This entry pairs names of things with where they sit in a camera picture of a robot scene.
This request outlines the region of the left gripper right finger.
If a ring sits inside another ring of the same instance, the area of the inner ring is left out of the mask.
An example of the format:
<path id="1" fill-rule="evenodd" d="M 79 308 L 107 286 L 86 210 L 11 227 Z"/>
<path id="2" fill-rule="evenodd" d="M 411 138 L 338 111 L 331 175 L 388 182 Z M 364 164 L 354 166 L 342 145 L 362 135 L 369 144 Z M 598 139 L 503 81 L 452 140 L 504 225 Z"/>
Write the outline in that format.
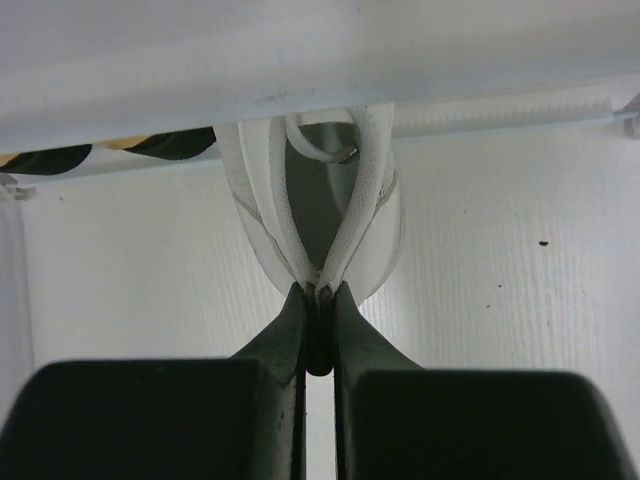
<path id="1" fill-rule="evenodd" d="M 587 378 L 428 370 L 396 349 L 342 286 L 334 310 L 341 479 L 626 479 L 630 454 Z"/>

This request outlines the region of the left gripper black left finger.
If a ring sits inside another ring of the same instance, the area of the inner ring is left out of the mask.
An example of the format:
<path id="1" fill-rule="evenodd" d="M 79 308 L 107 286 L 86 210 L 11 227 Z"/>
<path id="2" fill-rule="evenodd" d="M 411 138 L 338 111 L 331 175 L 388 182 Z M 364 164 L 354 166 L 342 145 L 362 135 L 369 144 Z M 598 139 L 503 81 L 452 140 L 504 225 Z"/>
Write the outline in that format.
<path id="1" fill-rule="evenodd" d="M 64 361 L 1 432 L 5 479 L 302 479 L 306 299 L 227 359 Z"/>

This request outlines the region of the white sneaker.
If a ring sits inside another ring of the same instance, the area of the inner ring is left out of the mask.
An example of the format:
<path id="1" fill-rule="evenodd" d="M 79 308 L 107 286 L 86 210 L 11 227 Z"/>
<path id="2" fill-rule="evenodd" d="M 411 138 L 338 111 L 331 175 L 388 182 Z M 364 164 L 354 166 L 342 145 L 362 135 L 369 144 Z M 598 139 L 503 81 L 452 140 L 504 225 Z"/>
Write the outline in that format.
<path id="1" fill-rule="evenodd" d="M 391 103 L 214 126 L 241 222 L 270 282 L 356 304 L 394 270 L 404 207 Z"/>

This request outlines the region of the gold pointed shoe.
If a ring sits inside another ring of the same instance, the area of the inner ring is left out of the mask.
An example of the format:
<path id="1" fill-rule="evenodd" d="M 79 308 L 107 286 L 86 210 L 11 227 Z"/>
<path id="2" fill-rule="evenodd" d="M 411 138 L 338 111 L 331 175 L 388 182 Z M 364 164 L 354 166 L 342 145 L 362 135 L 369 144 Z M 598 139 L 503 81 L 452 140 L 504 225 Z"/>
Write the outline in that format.
<path id="1" fill-rule="evenodd" d="M 84 162 L 95 147 L 120 150 L 161 160 L 182 161 L 200 155 L 215 142 L 214 129 L 204 127 L 109 140 L 98 144 L 5 154 L 1 156 L 1 172 L 32 176 L 63 174 Z"/>

